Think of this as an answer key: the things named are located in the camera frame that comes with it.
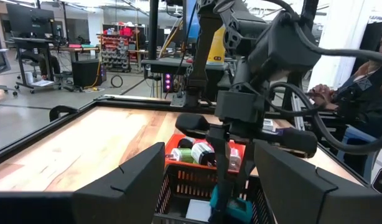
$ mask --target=hand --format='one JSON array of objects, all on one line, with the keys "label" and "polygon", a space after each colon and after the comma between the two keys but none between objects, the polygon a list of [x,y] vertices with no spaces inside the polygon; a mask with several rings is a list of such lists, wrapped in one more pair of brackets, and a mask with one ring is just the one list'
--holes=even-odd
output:
[{"label": "hand", "polygon": [[322,105],[332,101],[332,95],[335,91],[331,90],[327,85],[317,85],[309,91],[309,93],[318,93],[320,96],[314,96],[312,99],[315,104]]},{"label": "hand", "polygon": [[333,103],[329,103],[329,104],[327,104],[327,105],[325,106],[325,109],[335,111],[335,110],[338,109],[338,105],[333,104]]}]

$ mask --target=black basket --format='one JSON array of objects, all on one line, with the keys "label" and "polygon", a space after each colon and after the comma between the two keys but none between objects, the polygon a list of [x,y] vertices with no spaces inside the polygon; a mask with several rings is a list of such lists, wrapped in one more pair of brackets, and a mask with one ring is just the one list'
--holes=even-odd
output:
[{"label": "black basket", "polygon": [[[191,220],[185,216],[190,199],[209,201],[216,184],[216,170],[168,165],[152,224],[207,223]],[[258,177],[249,177],[240,198],[253,204],[252,224],[274,223]]]}]

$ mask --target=storage rack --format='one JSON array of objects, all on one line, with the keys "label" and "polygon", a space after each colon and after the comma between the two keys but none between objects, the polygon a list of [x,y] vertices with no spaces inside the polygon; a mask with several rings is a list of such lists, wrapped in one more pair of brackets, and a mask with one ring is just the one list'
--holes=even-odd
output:
[{"label": "storage rack", "polygon": [[101,62],[108,71],[130,72],[129,37],[118,34],[97,34],[101,43]]}]

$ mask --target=wooden tabletop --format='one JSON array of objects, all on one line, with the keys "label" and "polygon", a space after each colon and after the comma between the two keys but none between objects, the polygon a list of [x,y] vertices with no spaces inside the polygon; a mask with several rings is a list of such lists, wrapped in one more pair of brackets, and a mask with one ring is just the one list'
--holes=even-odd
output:
[{"label": "wooden tabletop", "polygon": [[[0,191],[74,191],[179,133],[179,113],[97,107],[0,164]],[[206,116],[211,123],[216,117]],[[276,121],[286,127],[286,121]],[[320,149],[308,159],[358,183]]]}]

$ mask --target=plastic basket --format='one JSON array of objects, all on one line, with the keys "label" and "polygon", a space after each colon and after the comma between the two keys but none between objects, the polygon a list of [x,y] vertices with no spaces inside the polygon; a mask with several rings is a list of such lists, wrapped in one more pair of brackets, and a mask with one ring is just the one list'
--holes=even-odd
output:
[{"label": "plastic basket", "polygon": [[[184,134],[173,134],[172,137],[169,139],[169,141],[166,144],[165,154],[170,154],[174,148],[177,148],[179,141],[184,137],[185,137]],[[228,143],[228,145],[231,148],[237,149],[239,154],[240,154],[240,158],[243,159],[243,154],[245,153],[245,146],[240,145],[240,144],[236,144],[233,141],[230,141]],[[165,166],[167,166],[168,164],[178,164],[178,165],[183,165],[183,166],[192,166],[192,167],[199,167],[199,168],[207,168],[208,167],[208,166],[202,166],[202,165],[198,165],[198,164],[191,164],[191,163],[187,163],[187,162],[172,161],[172,160],[166,158],[165,159]]]},{"label": "plastic basket", "polygon": [[[187,219],[185,216],[190,199],[209,201],[216,184],[216,170],[169,164],[165,170],[152,224],[207,223]],[[249,177],[240,198],[253,204],[252,224],[274,223],[258,177]]]}]

